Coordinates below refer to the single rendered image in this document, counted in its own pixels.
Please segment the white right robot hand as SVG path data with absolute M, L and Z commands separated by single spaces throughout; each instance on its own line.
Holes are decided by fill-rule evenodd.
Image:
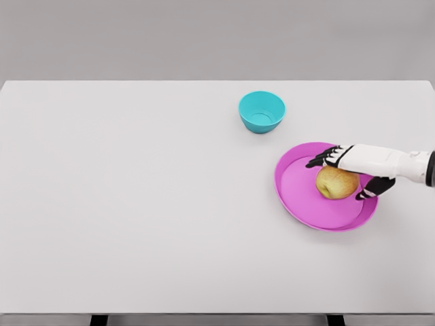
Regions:
M 402 151 L 372 145 L 337 145 L 316 155 L 306 167 L 332 166 L 370 175 L 372 179 L 355 196 L 356 200 L 365 200 L 380 196 L 395 185 L 398 163 L 403 155 Z

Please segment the yellow-green apple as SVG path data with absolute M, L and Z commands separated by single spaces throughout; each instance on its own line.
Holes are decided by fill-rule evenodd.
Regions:
M 330 200 L 341 200 L 352 195 L 360 186 L 360 176 L 332 166 L 324 166 L 317 173 L 315 186 Z

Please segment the pink plate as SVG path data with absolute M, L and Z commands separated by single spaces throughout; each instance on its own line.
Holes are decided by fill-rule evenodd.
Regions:
M 320 167 L 305 165 L 331 143 L 301 143 L 285 152 L 274 172 L 277 196 L 286 211 L 310 228 L 326 232 L 346 232 L 371 219 L 378 207 L 377 197 L 358 201 L 357 192 L 341 200 L 323 197 L 315 186 Z

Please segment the blue bowl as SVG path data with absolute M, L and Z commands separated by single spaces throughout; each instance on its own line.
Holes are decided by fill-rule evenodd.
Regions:
M 256 134 L 274 130 L 286 115 L 283 100 L 267 91 L 255 91 L 244 95 L 239 101 L 238 110 L 245 127 Z

